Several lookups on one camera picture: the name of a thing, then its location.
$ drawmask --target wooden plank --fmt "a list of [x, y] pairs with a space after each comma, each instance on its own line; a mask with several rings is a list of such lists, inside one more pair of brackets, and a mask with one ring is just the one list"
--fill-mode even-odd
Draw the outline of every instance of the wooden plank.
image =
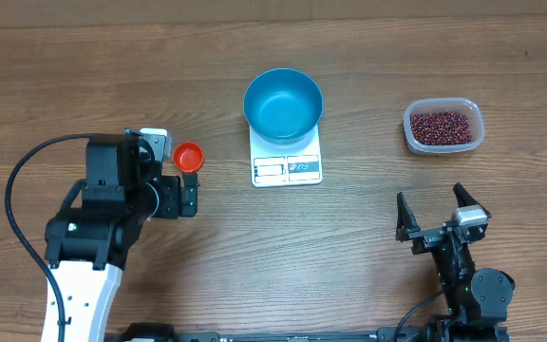
[[[324, 93], [320, 185], [251, 186], [242, 96], [273, 67], [307, 72]], [[481, 106], [483, 145], [411, 155], [406, 107], [444, 96]], [[433, 227], [461, 181], [494, 215], [472, 248], [477, 266], [518, 283], [513, 341], [547, 339], [547, 16], [0, 30], [0, 341], [36, 340], [46, 303], [3, 214], [9, 171], [51, 137], [143, 125], [203, 147], [199, 214], [145, 225], [111, 332], [134, 321], [223, 333], [393, 326], [439, 287], [431, 258], [394, 241], [395, 195]], [[84, 174], [84, 145], [52, 146], [20, 173], [13, 206], [38, 251]]]
[[547, 0], [0, 0], [0, 29], [547, 14]]

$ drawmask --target red beans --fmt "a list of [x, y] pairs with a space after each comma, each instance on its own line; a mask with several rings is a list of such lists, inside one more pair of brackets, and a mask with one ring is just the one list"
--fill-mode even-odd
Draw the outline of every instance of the red beans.
[[459, 112], [414, 114], [410, 127], [417, 142], [426, 145], [471, 143], [470, 124]]

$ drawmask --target blue bowl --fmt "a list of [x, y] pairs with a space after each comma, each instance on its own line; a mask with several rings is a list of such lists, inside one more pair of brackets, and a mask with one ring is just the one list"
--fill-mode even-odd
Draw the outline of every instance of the blue bowl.
[[279, 68], [253, 80], [244, 95], [244, 116], [264, 140], [296, 143], [320, 121], [324, 101], [318, 85], [303, 72]]

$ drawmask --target red round object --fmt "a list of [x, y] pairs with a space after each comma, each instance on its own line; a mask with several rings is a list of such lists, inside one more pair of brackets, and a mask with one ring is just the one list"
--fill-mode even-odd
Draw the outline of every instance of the red round object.
[[197, 172], [204, 164], [204, 153], [197, 143], [184, 142], [175, 150], [173, 160], [182, 172]]

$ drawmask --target bowl of beans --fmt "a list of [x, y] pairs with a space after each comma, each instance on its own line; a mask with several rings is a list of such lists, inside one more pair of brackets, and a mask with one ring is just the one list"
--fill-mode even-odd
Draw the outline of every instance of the bowl of beans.
[[405, 112], [408, 149], [419, 155], [469, 151], [484, 139], [479, 107], [464, 98], [419, 100]]

